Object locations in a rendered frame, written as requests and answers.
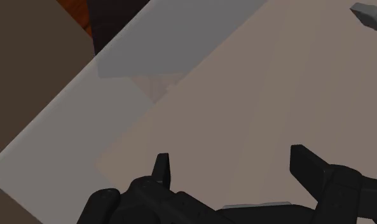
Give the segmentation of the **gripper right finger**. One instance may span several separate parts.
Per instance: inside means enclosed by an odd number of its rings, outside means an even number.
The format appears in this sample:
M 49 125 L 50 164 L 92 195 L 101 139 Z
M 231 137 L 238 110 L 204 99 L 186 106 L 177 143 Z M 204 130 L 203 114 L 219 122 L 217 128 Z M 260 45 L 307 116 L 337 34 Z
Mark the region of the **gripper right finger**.
M 328 164 L 302 144 L 291 146 L 289 170 L 317 201 L 309 224 L 377 224 L 377 178 L 344 165 Z

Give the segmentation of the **grey flat object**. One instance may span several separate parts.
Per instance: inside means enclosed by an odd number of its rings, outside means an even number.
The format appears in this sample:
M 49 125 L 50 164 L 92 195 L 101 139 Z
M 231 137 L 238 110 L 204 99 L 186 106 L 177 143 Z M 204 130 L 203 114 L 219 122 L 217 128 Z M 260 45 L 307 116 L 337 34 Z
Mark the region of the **grey flat object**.
M 350 11 L 357 17 L 362 25 L 377 31 L 377 6 L 354 3 L 350 7 Z

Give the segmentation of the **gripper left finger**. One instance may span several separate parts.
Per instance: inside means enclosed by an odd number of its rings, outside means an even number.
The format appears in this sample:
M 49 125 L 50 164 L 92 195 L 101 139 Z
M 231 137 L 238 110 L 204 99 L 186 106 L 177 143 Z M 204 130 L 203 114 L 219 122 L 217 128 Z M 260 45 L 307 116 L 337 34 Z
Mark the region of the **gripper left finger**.
M 168 153 L 157 155 L 152 174 L 134 179 L 125 193 L 91 194 L 77 224 L 229 224 L 229 219 L 185 192 L 170 190 Z

